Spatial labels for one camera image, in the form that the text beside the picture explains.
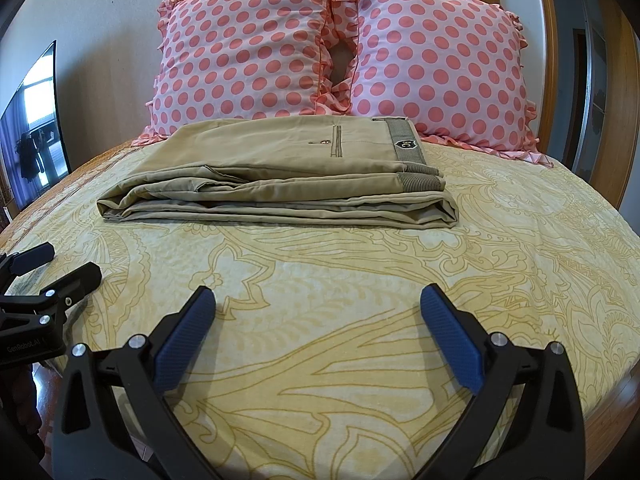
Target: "purple curtain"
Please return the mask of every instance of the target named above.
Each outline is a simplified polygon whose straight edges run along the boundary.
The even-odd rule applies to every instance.
[[[28,132],[29,123],[24,107],[24,94],[18,91],[0,119],[0,145],[9,184],[20,210],[40,195],[40,181],[37,177],[29,182],[20,174],[20,156],[16,152],[16,145],[20,136]]]

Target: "pillow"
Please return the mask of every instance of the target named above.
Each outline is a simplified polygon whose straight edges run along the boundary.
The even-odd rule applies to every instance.
[[[133,145],[217,118],[335,114],[330,0],[163,0],[162,62]]]
[[[334,89],[346,113],[406,116],[424,140],[550,164],[529,127],[514,14],[480,0],[339,0],[334,12],[353,16],[339,26],[355,58]]]

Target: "yellow bed sheet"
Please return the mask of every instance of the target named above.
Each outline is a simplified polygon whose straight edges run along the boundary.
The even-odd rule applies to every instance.
[[[564,343],[586,415],[638,359],[640,238],[560,165],[425,145],[460,206],[450,230],[105,222],[96,197],[155,149],[117,152],[14,229],[5,250],[57,256],[12,293],[94,261],[103,284],[66,336],[98,350],[210,286],[216,320],[168,399],[223,475],[411,478],[469,397],[418,312],[431,282],[488,332]]]

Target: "hand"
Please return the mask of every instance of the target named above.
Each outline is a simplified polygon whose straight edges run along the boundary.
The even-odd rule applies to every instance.
[[[34,434],[42,426],[42,419],[36,408],[37,392],[33,381],[33,365],[22,365],[0,373],[6,389],[14,399],[18,422],[27,433]]]

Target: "polka dot pillow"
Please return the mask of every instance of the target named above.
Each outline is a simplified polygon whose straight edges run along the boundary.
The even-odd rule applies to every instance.
[[[335,114],[330,0],[163,0],[162,62],[133,145],[217,118]]]
[[[406,116],[424,140],[550,164],[536,149],[514,14],[479,0],[341,0],[355,58],[335,88],[357,116]]]

